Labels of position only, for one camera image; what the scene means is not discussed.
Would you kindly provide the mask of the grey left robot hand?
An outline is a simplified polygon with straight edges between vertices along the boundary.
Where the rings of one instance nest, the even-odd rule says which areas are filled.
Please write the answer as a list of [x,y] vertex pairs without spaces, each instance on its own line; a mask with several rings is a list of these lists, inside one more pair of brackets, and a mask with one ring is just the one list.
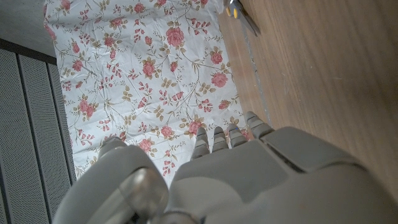
[[149,156],[118,137],[71,186],[55,223],[396,223],[397,202],[340,148],[253,112],[239,128],[197,130],[191,159],[166,184]]

